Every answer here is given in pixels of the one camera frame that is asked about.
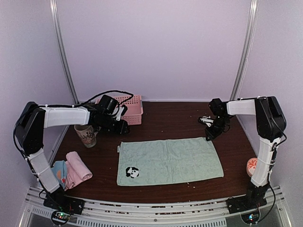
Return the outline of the green towel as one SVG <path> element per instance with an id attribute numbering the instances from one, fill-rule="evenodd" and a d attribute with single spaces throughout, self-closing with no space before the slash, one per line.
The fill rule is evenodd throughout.
<path id="1" fill-rule="evenodd" d="M 204 137 L 122 142 L 118 153 L 119 186 L 190 183 L 224 176 L 213 143 Z"/>

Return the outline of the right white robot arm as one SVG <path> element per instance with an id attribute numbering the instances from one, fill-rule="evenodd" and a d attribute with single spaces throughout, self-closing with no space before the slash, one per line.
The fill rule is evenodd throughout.
<path id="1" fill-rule="evenodd" d="M 260 96 L 228 102 L 215 98 L 208 106 L 215 117 L 203 116 L 198 119 L 201 124 L 207 126 L 205 129 L 207 141 L 221 135 L 233 116 L 253 115 L 256 118 L 256 128 L 260 138 L 257 165 L 242 202 L 246 208 L 252 209 L 261 201 L 269 188 L 277 149 L 287 139 L 284 133 L 286 119 L 283 111 L 275 96 Z"/>

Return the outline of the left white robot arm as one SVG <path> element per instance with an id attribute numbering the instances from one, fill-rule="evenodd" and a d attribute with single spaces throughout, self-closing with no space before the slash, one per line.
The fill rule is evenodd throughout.
<path id="1" fill-rule="evenodd" d="M 99 102 L 92 98 L 76 105 L 39 105 L 28 102 L 13 128 L 13 141 L 28 163 L 38 183 L 50 193 L 49 201 L 58 210 L 68 206 L 68 199 L 57 192 L 60 184 L 50 168 L 50 148 L 71 125 L 92 126 L 115 134 L 128 133 L 128 123 L 122 116 L 128 111 L 125 103 L 102 94 Z"/>

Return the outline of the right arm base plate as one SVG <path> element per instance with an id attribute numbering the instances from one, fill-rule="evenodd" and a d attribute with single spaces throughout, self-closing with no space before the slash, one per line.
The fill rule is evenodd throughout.
<path id="1" fill-rule="evenodd" d="M 240 197 L 229 197 L 226 205 L 230 214 L 257 209 L 260 206 L 267 205 L 267 200 L 261 198 L 258 201 L 250 201 L 246 195 Z"/>

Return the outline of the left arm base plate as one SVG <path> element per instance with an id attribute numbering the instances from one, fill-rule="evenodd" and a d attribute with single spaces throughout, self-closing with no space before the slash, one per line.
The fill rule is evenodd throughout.
<path id="1" fill-rule="evenodd" d="M 47 197 L 44 200 L 43 205 L 54 210 L 61 210 L 71 214 L 81 215 L 84 209 L 85 201 L 66 196 L 57 200 Z"/>

